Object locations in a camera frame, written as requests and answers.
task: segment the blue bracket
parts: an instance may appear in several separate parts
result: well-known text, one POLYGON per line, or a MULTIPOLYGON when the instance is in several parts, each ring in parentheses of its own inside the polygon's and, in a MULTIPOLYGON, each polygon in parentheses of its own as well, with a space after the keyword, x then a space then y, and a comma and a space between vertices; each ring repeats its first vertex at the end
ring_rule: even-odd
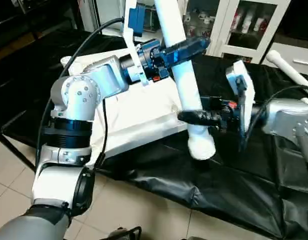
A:
POLYGON ((145 17, 145 6, 137 4, 136 8, 129 9, 128 27, 133 29, 134 36, 142 37, 145 17))

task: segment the bottle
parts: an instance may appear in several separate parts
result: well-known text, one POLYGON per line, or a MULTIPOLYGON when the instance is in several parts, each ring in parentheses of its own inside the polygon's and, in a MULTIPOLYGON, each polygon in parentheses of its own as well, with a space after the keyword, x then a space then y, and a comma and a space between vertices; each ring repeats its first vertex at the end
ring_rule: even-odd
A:
POLYGON ((255 26, 253 28, 254 32, 258 32, 260 30, 261 24, 264 22, 264 18, 263 17, 259 17, 255 23, 255 26))
POLYGON ((204 23, 204 28, 208 28, 209 27, 209 25, 211 24, 211 19, 208 17, 208 16, 206 16, 205 18, 204 18, 204 20, 203 20, 203 23, 204 23))
POLYGON ((198 19, 200 20, 204 20, 206 17, 208 17, 208 15, 205 11, 201 11, 198 15, 198 19))
POLYGON ((268 25, 270 23, 270 20, 271 20, 271 16, 269 16, 269 15, 264 16, 264 21, 262 21, 262 23, 259 26, 259 31, 261 33, 265 33, 265 31, 268 28, 268 25))
POLYGON ((254 12, 255 12, 255 10, 252 8, 246 14, 246 17, 244 19, 243 26, 242 26, 242 33, 243 34, 248 33, 249 28, 250 28, 251 23, 252 23, 252 20, 253 20, 253 17, 254 17, 254 12))
POLYGON ((233 18, 233 22, 232 22, 232 26, 231 26, 232 30, 236 30, 238 28, 238 25, 240 23, 242 15, 243 15, 243 11, 238 9, 236 11, 235 15, 234 15, 234 18, 233 18))
POLYGON ((189 26, 187 36, 195 37, 196 35, 196 26, 189 26))
POLYGON ((185 23, 189 23, 191 21, 191 14, 189 11, 186 12, 185 18, 184 18, 184 22, 185 23))

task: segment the red component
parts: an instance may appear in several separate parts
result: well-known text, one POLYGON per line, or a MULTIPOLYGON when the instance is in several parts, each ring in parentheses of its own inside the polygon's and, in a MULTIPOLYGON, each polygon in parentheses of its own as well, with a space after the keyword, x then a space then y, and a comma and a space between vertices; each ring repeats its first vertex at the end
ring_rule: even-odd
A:
POLYGON ((231 109, 236 109, 237 106, 238 106, 238 104, 237 104, 236 102, 234 102, 234 101, 230 101, 230 102, 228 103, 228 105, 229 105, 229 107, 230 107, 231 109))
POLYGON ((266 19, 264 19, 259 26, 259 31, 261 33, 265 33, 266 29, 268 28, 268 25, 269 25, 269 22, 266 19))
POLYGON ((161 80, 161 78, 160 78, 159 76, 154 76, 154 77, 153 77, 153 82, 157 82, 157 81, 159 81, 159 80, 161 80))
POLYGON ((236 10, 234 18, 233 18, 233 22, 232 22, 232 26, 230 27, 230 29, 233 29, 234 25, 236 24, 237 21, 237 16, 239 15, 238 11, 236 10))

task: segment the white pvc pipe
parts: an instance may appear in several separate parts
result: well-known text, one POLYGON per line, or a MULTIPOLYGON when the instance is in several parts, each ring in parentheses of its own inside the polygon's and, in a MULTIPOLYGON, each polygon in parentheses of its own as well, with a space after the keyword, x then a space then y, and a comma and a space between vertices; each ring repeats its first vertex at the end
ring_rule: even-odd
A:
MULTIPOLYGON (((184 41, 186 36, 177 0, 155 0, 155 7, 166 47, 184 41)), ((172 71, 183 110, 201 110, 202 103, 192 61, 176 65, 172 67, 172 71)), ((211 158, 216 150, 208 128, 189 124, 187 130, 191 156, 197 160, 211 158)))
POLYGON ((299 74, 299 72, 296 71, 291 65, 289 65, 277 51, 269 51, 266 56, 266 59, 269 62, 273 63, 275 66, 277 66, 279 69, 281 69, 295 83, 308 86, 308 81, 301 74, 299 74))

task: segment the glass cabinet door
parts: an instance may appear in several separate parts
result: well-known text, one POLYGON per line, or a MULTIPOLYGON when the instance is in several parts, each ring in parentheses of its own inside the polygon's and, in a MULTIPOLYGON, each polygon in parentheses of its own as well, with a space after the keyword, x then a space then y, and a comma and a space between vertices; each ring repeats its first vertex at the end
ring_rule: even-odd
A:
POLYGON ((210 38, 207 53, 212 53, 220 34, 230 0, 185 0, 183 25, 186 37, 210 38))
POLYGON ((240 1, 231 23, 226 44, 257 49, 276 8, 275 4, 240 1))
POLYGON ((214 55, 259 63, 290 0, 230 0, 214 55))

